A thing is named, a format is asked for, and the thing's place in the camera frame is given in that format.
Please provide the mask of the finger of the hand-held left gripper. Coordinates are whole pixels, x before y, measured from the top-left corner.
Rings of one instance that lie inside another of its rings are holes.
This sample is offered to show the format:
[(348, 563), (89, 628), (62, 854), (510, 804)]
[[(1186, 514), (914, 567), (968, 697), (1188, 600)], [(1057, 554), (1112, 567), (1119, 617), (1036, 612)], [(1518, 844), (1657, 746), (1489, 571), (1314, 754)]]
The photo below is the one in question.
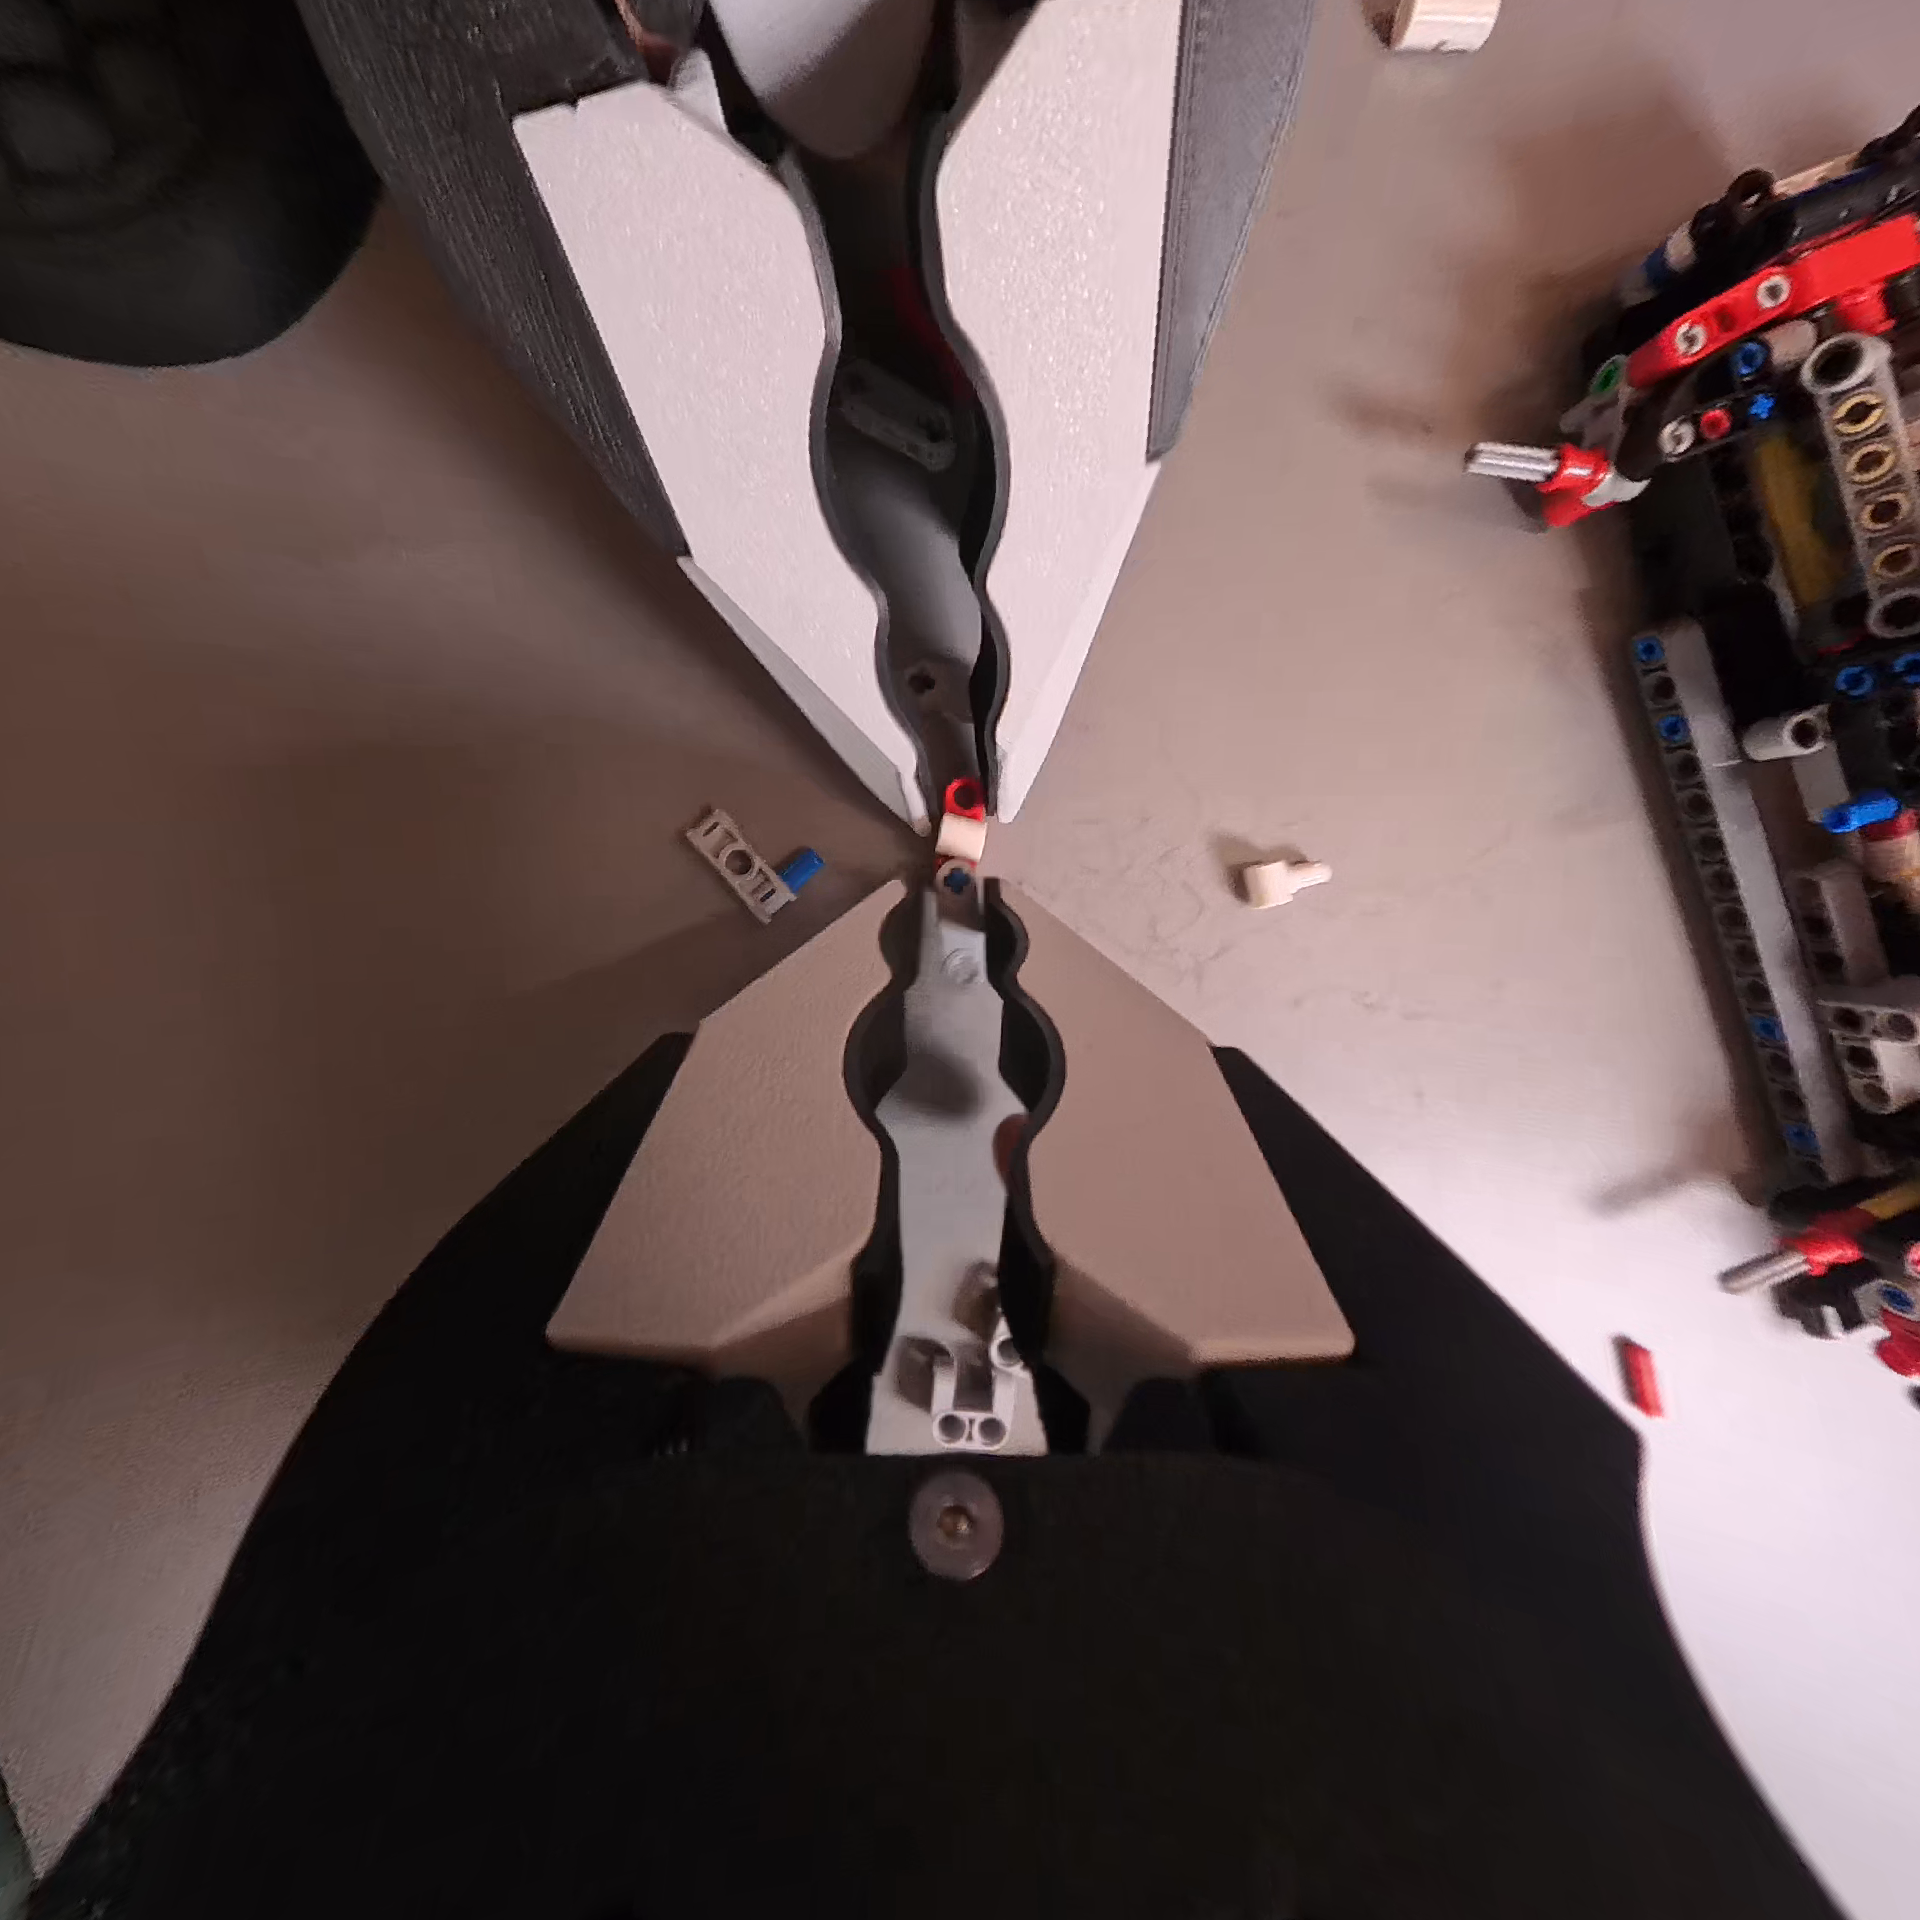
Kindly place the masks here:
[(1003, 649), (993, 754), (1007, 823), (1060, 732), (1159, 478), (1148, 428), (1183, 11), (962, 11), (932, 231), (993, 423), (979, 584)]
[(512, 136), (683, 575), (876, 801), (928, 825), (887, 596), (832, 494), (842, 304), (798, 156), (767, 160), (683, 89), (644, 81), (522, 113)]

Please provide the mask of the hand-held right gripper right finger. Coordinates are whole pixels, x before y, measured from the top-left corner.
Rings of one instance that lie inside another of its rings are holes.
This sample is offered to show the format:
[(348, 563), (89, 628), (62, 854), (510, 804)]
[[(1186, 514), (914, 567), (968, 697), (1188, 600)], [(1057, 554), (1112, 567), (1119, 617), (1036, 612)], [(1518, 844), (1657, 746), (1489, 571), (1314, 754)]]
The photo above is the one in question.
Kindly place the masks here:
[(1008, 880), (985, 886), (983, 927), (1020, 1115), (999, 1302), (1044, 1417), (1348, 1361), (1348, 1316), (1206, 1034)]

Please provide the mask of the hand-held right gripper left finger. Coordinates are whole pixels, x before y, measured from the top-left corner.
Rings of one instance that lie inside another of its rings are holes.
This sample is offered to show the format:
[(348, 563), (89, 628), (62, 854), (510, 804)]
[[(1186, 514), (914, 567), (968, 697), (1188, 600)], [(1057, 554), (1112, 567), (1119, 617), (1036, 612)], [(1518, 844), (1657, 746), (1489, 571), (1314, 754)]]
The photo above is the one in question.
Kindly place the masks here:
[(899, 1296), (920, 911), (887, 880), (695, 1030), (546, 1340), (770, 1385), (802, 1420)]

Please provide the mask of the black mesh cushion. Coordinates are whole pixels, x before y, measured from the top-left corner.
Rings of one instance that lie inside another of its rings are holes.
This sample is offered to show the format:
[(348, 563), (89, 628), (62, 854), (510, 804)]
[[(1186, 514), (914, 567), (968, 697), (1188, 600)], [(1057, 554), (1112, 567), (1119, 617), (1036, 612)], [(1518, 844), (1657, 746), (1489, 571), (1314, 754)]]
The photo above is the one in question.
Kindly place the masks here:
[(6, 344), (254, 352), (344, 274), (378, 194), (300, 6), (3, 6)]

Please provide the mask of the toy brick car chassis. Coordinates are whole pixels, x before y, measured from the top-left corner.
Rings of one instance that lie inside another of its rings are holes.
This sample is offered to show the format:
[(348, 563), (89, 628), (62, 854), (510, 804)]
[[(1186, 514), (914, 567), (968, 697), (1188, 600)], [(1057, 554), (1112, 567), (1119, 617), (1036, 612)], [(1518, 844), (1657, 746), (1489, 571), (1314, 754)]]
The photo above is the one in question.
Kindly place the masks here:
[(1544, 443), (1465, 473), (1622, 516), (1657, 794), (1775, 1183), (1719, 1275), (1919, 1378), (1919, 116), (1746, 171), (1625, 273)]

